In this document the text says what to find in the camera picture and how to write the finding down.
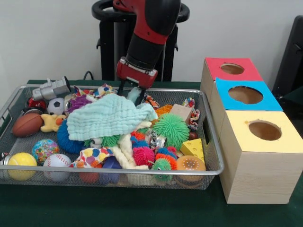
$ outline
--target red box top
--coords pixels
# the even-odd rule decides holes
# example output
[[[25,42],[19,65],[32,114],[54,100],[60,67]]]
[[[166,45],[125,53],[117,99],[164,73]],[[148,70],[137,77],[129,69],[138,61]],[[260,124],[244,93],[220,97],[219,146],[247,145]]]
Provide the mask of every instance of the red box top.
[[[213,80],[263,81],[249,58],[205,58]]]

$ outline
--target yellow cheese wedge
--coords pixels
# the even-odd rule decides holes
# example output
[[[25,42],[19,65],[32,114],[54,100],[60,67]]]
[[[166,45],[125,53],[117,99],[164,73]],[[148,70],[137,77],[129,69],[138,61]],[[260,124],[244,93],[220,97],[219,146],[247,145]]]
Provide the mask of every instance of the yellow cheese wedge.
[[[193,155],[204,162],[204,154],[201,139],[189,140],[182,143],[180,151],[184,155]]]

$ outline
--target white stress ball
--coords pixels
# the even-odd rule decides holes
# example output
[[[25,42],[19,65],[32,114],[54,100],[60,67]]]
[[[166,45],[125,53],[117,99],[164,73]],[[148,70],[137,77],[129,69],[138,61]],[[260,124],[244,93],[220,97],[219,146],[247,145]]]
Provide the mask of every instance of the white stress ball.
[[[71,164],[69,157],[63,154],[51,155],[46,159],[44,167],[68,167]],[[54,182],[65,181],[69,176],[69,172],[44,171],[44,176]]]

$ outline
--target white wall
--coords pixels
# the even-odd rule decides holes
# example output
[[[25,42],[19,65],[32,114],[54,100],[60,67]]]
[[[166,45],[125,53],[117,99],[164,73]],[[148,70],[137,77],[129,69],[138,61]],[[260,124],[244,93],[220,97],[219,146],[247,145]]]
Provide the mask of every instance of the white wall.
[[[100,78],[97,0],[0,0],[0,88],[6,93],[29,79]],[[200,81],[202,61],[250,57],[271,87],[302,0],[182,0],[190,7],[179,24],[173,80]]]
[[[182,0],[173,80],[200,81],[205,57],[249,57],[272,87],[302,0]]]

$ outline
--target wire mesh basket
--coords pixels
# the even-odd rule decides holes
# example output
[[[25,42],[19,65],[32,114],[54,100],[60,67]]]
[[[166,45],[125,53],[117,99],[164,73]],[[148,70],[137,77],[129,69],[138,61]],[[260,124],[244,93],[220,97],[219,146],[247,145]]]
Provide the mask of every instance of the wire mesh basket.
[[[16,138],[12,127],[26,101],[32,96],[32,90],[39,85],[25,85],[17,88],[0,111],[0,148],[11,156],[26,152],[32,154],[35,143],[42,139],[57,141],[56,132],[38,132],[30,137]],[[78,86],[82,89],[98,87]],[[130,170],[105,168],[71,168],[43,166],[9,166],[0,165],[0,184],[29,185],[61,185],[61,186],[106,186],[106,187],[144,187],[171,189],[206,189],[215,175],[223,171],[223,159],[214,124],[211,117],[206,95],[199,90],[189,89],[156,89],[147,91],[160,106],[182,104],[191,97],[195,100],[195,108],[201,112],[198,120],[198,137],[202,139],[206,171],[160,171],[160,170]],[[60,153],[67,155],[72,161],[78,155],[71,155],[60,148]],[[11,178],[14,174],[30,174],[31,178],[18,181]],[[64,176],[63,181],[49,180],[47,175]]]

